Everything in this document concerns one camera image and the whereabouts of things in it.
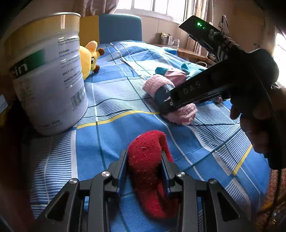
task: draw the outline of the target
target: green label stripe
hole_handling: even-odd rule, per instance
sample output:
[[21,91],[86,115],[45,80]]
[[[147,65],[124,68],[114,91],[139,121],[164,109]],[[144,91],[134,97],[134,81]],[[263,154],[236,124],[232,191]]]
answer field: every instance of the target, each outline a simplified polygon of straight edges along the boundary
[[12,75],[12,78],[17,79],[25,75],[26,73],[44,65],[44,55],[45,52],[42,49],[14,64],[12,67],[9,68],[9,72]]

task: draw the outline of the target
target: red fabric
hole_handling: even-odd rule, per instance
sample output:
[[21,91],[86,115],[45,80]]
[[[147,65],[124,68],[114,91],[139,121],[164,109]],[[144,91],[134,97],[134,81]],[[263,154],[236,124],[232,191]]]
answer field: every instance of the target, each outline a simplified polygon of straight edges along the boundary
[[178,200],[166,197],[159,177],[161,151],[173,162],[166,136],[160,131],[149,131],[138,136],[128,147],[128,167],[138,199],[145,212],[163,219],[174,217]]

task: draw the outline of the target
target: bedspread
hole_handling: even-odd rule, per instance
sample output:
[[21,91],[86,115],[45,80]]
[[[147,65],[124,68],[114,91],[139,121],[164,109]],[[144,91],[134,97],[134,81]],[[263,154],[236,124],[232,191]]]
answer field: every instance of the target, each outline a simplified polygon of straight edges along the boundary
[[[179,170],[204,181],[216,178],[251,219],[261,206],[270,169],[263,156],[254,152],[240,129],[239,119],[230,119],[230,103],[197,105],[198,113],[191,125],[172,124],[159,114],[158,106],[142,85],[157,67],[180,68],[186,61],[139,41],[99,47],[105,49],[105,55],[97,61],[99,72],[85,80],[89,103],[84,116],[59,135],[29,140],[27,166],[35,217],[70,178],[93,178],[116,161],[121,150],[137,136],[159,130],[166,134]],[[157,221],[144,214],[129,177],[120,205],[110,202],[109,207],[111,231],[175,228],[176,219]],[[199,216],[202,225],[201,211]]]

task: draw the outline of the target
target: plush toy ear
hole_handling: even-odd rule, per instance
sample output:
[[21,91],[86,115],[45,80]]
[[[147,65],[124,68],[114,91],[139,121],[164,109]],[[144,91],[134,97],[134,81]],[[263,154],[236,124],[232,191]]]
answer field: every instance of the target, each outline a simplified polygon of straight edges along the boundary
[[90,41],[87,45],[86,48],[88,50],[90,50],[91,52],[95,52],[96,48],[97,48],[97,42],[96,41]]

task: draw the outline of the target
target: metal bolt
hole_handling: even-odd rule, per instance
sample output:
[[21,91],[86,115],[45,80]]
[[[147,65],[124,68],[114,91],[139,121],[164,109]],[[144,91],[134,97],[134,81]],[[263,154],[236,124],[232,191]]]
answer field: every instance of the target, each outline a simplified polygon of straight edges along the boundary
[[184,172],[177,172],[178,177],[184,177],[186,174]]
[[217,183],[217,180],[216,180],[216,179],[210,179],[210,183],[211,183],[212,185],[215,185],[215,184]]
[[101,175],[104,176],[104,177],[107,177],[107,176],[110,176],[110,172],[109,171],[103,171],[101,173]]
[[69,180],[69,183],[73,185],[73,184],[77,183],[77,181],[78,181],[78,180],[77,180],[76,178],[71,178],[71,179]]

